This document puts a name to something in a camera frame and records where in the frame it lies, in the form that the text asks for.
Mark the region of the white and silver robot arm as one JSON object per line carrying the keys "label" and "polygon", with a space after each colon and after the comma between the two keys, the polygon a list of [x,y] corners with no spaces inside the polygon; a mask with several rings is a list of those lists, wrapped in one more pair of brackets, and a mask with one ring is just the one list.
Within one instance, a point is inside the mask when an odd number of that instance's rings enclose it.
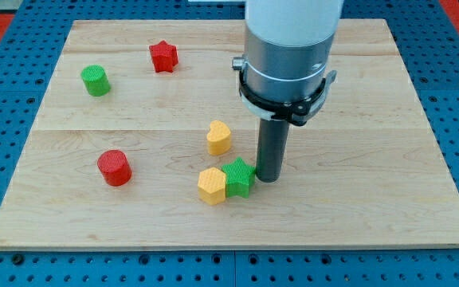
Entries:
{"label": "white and silver robot arm", "polygon": [[243,84],[293,103],[320,86],[343,0],[247,0]]}

